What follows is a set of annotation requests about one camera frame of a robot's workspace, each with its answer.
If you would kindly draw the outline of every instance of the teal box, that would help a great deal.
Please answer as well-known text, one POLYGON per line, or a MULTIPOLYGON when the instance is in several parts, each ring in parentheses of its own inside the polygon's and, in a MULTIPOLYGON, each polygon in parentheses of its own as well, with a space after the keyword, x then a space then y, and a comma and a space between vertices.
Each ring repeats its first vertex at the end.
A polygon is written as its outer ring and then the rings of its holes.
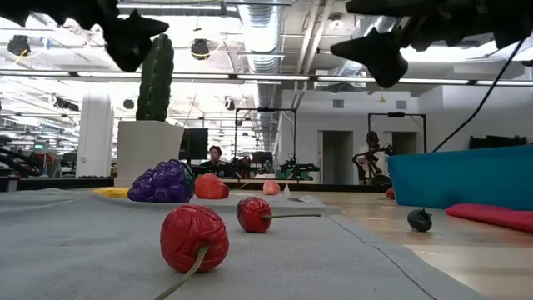
POLYGON ((533 146, 394 156, 389 173, 399 205, 533 210, 533 146))

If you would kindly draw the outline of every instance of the doorway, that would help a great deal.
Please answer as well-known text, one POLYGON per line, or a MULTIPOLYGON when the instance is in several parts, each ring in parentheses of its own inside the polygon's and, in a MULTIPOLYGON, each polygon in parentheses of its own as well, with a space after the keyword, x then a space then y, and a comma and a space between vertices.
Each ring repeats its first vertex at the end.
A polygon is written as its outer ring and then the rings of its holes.
POLYGON ((353 184, 353 132, 320 131, 321 183, 353 184))
POLYGON ((395 154, 416 154, 416 132, 392 132, 392 146, 395 154))

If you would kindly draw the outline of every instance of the gray fabric mat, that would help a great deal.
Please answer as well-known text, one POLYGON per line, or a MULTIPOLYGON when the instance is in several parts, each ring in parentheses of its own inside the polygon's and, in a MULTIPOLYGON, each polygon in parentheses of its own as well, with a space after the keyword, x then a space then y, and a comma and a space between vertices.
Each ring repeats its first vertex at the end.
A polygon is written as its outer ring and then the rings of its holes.
MULTIPOLYGON (((280 213, 327 212, 316 201, 269 200, 280 213)), ((275 219, 269 232, 252 234, 229 208, 208 204, 223 211, 230 251, 169 299, 484 299, 338 214, 275 219)), ((0 194, 0 299, 153 299, 181 276, 159 251, 175 206, 89 192, 0 194)))

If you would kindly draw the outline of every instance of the cherry stem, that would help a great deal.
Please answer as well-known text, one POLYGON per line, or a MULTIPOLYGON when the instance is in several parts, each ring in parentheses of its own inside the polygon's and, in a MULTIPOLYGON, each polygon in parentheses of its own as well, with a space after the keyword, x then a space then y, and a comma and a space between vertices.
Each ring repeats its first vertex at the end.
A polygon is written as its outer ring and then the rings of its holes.
POLYGON ((287 215, 276 215, 276 216, 261 216, 261 218, 292 218, 292 217, 322 217, 321 213, 294 213, 287 215))
POLYGON ((185 275, 183 275, 183 277, 181 277, 180 280, 176 282, 176 284, 167 288, 165 292, 159 294, 159 296, 155 297, 154 300, 163 300, 167 298, 168 296, 170 296, 170 294, 174 293, 180 286, 185 284, 189 280, 189 278, 191 278, 191 276, 197 272, 198 268, 203 262, 203 258, 206 256, 207 250, 209 250, 209 246, 199 247, 197 250, 197 260, 194 262, 189 271, 187 271, 187 273, 185 273, 185 275))

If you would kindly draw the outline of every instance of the red pillow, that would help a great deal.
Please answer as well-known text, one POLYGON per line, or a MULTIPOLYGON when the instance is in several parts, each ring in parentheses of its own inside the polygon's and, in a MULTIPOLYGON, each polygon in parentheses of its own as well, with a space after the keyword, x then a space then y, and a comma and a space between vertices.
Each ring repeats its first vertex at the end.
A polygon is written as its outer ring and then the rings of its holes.
POLYGON ((447 208, 446 213, 454 217, 533 233, 533 211, 515 211, 482 204, 456 204, 447 208))

